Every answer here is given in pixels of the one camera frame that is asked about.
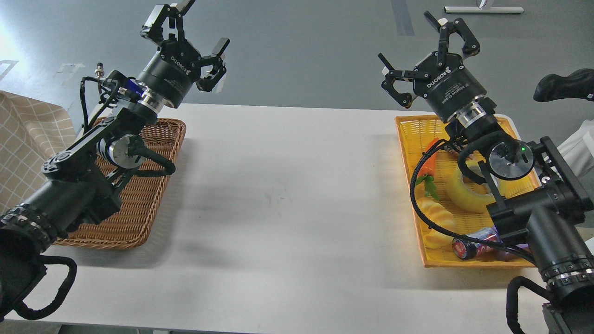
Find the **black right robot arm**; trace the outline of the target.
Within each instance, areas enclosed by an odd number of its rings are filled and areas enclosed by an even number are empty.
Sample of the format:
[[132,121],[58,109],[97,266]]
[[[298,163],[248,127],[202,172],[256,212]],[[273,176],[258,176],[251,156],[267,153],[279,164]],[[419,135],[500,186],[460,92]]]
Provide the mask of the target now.
[[[511,280],[506,292],[506,319],[514,334],[518,323],[518,290],[531,290],[547,302],[542,312],[550,334],[593,332],[593,254],[577,232],[593,201],[549,137],[539,142],[513,139],[498,124],[496,104],[466,69],[463,60],[479,53],[480,44],[463,19],[425,19],[439,32],[436,51],[414,66],[387,68],[382,88],[409,108],[424,98],[446,124],[448,139],[439,139],[426,152],[410,177],[410,200],[419,218],[432,230],[458,241],[488,245],[534,264],[545,287],[523,276]],[[460,235],[430,220],[418,207],[414,187],[420,169],[438,150],[458,152],[458,167],[476,184],[486,184],[494,203],[486,208],[499,240]]]

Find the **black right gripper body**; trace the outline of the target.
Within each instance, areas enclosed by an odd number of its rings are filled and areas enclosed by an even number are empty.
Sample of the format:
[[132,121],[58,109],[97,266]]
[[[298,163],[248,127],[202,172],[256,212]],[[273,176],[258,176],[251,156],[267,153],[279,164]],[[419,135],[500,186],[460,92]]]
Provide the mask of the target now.
[[447,53],[443,68],[437,66],[437,55],[431,53],[413,68],[420,78],[413,92],[426,100],[443,122],[450,122],[455,112],[487,93],[462,63],[462,57]]

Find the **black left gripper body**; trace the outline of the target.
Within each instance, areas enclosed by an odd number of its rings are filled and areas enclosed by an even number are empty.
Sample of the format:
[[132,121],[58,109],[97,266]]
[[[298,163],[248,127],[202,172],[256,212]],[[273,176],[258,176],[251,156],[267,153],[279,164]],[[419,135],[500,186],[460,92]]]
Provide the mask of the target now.
[[166,41],[137,80],[164,97],[171,108],[177,108],[200,78],[200,67],[195,65],[200,59],[201,54],[189,41]]

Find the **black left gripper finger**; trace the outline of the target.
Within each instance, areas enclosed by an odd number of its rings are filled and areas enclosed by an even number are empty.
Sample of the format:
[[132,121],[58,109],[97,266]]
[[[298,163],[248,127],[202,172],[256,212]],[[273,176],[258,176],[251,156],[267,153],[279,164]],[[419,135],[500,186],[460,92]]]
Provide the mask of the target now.
[[142,38],[150,40],[157,46],[160,46],[165,40],[163,35],[163,25],[165,22],[168,22],[169,28],[176,30],[174,40],[176,42],[186,40],[183,17],[194,3],[194,0],[179,0],[176,3],[156,5],[146,22],[141,27]]
[[207,74],[196,81],[196,86],[200,91],[211,92],[226,74],[223,55],[230,43],[231,40],[229,38],[221,38],[215,45],[211,55],[202,57],[202,59],[199,60],[198,65],[200,68],[210,66],[210,70]]

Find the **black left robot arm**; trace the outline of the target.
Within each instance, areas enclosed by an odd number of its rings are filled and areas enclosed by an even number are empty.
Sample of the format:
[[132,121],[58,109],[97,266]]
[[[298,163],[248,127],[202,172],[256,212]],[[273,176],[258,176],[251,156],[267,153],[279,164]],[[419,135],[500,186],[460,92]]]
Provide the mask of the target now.
[[15,311],[35,321],[64,302],[77,274],[74,260],[44,252],[81,224],[99,224],[121,209],[131,178],[172,175],[174,163],[146,147],[140,132],[163,107],[177,108],[193,84],[210,92],[226,74],[221,38],[210,55],[185,38],[183,19],[194,2],[156,5],[140,35],[157,52],[138,77],[117,70],[84,77],[83,131],[70,147],[45,161],[47,181],[1,216],[1,317]]

